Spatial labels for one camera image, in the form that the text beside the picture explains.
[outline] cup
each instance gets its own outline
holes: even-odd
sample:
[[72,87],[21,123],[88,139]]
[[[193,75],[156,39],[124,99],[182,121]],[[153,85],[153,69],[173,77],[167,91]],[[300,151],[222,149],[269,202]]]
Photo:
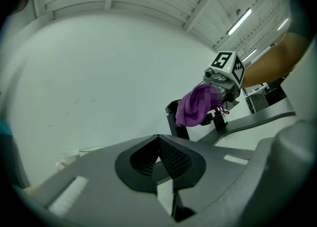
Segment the cup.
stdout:
[[105,146],[97,146],[97,147],[89,147],[89,148],[83,148],[83,149],[80,149],[79,150],[79,156],[82,157],[83,155],[89,153],[89,152],[92,152],[92,151],[95,151],[95,150],[98,150],[98,149],[101,149],[101,148],[104,148]]
[[72,162],[79,158],[78,151],[67,151],[59,156],[59,162],[56,163],[57,170],[62,170],[66,166],[70,165]]

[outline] person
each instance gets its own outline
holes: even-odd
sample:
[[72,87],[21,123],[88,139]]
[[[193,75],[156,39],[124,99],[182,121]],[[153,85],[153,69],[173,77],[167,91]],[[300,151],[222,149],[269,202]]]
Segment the person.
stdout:
[[241,88],[272,82],[289,73],[307,50],[315,33],[298,0],[290,0],[290,25],[284,38],[246,68]]

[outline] purple cloth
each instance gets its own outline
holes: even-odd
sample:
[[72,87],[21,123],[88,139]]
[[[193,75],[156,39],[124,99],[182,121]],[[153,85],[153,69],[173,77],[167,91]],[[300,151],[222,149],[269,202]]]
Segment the purple cloth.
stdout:
[[210,110],[222,108],[219,105],[221,99],[222,94],[218,88],[209,84],[196,86],[178,104],[176,124],[179,126],[197,126],[201,124]]

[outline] curved gray edge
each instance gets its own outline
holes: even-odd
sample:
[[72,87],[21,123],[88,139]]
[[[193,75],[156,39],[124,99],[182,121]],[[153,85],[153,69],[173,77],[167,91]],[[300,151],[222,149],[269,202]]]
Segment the curved gray edge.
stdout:
[[296,114],[291,103],[289,102],[288,98],[284,98],[274,105],[269,106],[259,112],[228,122],[223,130],[219,131],[214,129],[197,142],[215,145],[220,139],[227,136],[228,134],[260,126],[278,118],[293,115]]

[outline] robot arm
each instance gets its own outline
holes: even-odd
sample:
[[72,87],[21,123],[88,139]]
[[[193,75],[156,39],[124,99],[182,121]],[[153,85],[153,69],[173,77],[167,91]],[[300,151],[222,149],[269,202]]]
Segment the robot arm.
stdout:
[[236,52],[220,51],[205,70],[200,84],[210,84],[219,88],[222,93],[220,104],[229,111],[239,103],[236,99],[240,96],[244,74],[245,67]]

